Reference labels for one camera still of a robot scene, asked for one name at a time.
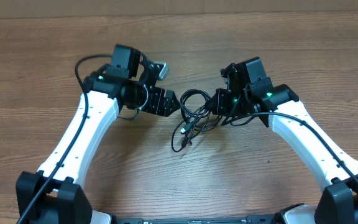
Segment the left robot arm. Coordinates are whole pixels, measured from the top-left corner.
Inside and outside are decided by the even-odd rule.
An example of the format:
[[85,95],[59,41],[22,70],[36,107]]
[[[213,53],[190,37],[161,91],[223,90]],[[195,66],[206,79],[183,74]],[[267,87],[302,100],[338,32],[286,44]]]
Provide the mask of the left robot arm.
[[98,146],[123,107],[168,117],[180,107],[175,93],[156,86],[166,78],[165,62],[153,62],[129,46],[116,45],[105,63],[79,78],[76,113],[37,172],[16,182],[19,223],[116,223],[116,216],[92,208],[85,180]]

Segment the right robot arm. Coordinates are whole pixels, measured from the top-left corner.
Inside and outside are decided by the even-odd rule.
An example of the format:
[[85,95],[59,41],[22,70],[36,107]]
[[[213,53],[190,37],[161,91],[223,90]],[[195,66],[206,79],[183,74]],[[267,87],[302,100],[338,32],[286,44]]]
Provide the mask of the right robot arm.
[[285,84],[273,86],[259,57],[221,69],[225,88],[206,102],[223,125],[245,126],[254,118],[278,134],[312,173],[321,190],[317,205],[298,203],[254,223],[358,224],[358,161],[313,120]]

